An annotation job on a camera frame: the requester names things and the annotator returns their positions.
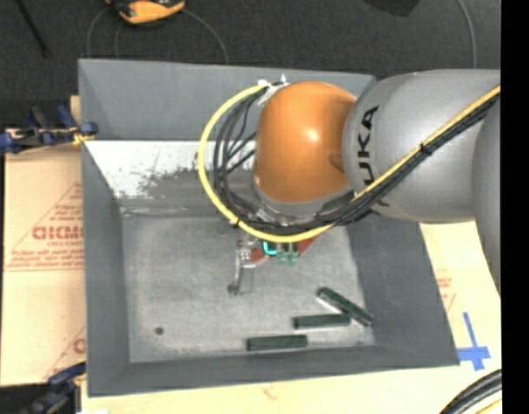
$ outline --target blue cross mark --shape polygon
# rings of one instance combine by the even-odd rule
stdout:
[[[471,320],[469,319],[469,314],[467,312],[463,313],[463,320],[465,325],[468,328],[469,337],[471,338],[472,347],[467,348],[458,348],[457,356],[460,361],[471,361],[473,364],[473,369],[479,371],[485,369],[482,361],[484,359],[490,359],[491,355],[488,352],[487,347],[479,347],[477,345],[477,340],[475,338],[475,333],[473,332],[473,327],[471,326]]]

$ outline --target red component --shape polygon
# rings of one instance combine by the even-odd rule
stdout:
[[[317,236],[314,236],[313,238],[304,239],[303,241],[299,242],[299,255],[303,254],[307,248],[310,247],[310,245],[316,241]],[[265,260],[267,256],[262,251],[261,247],[258,247],[254,249],[252,252],[250,252],[250,260],[251,262],[260,262],[261,260]]]

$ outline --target dark green bar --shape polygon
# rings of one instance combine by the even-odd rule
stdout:
[[[293,318],[293,327],[295,329],[338,327],[348,325],[349,323],[350,317],[346,313],[317,314]]]
[[[305,335],[251,337],[247,339],[248,351],[304,348],[306,346],[308,346],[308,338]]]
[[[354,319],[362,325],[370,325],[374,320],[374,316],[362,307],[356,305],[354,302],[350,302],[345,296],[334,292],[331,288],[323,287],[318,290],[318,298],[322,299],[329,305],[332,305],[336,309],[343,311],[348,314],[350,318]]]

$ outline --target black floor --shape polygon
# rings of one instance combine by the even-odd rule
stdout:
[[[124,27],[103,11],[102,0],[23,2],[51,57],[42,56],[16,1],[0,0],[0,131],[23,123],[33,104],[52,109],[76,93],[78,57],[224,63],[205,24],[240,66],[378,78],[474,64],[501,68],[501,0],[187,0],[189,14],[154,29]],[[0,299],[2,214],[0,159]],[[42,391],[0,388],[0,413],[15,412]]]

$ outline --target gray bin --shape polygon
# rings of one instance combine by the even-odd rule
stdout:
[[[372,77],[118,60],[81,60],[79,72],[82,121],[100,127],[82,161],[92,396],[458,363],[417,224],[371,215],[329,230],[295,266],[258,266],[254,290],[233,298],[239,230],[176,158],[258,79],[315,79],[358,96]],[[248,337],[299,333],[292,317],[332,313],[320,286],[373,324],[304,331],[304,350],[245,350]]]

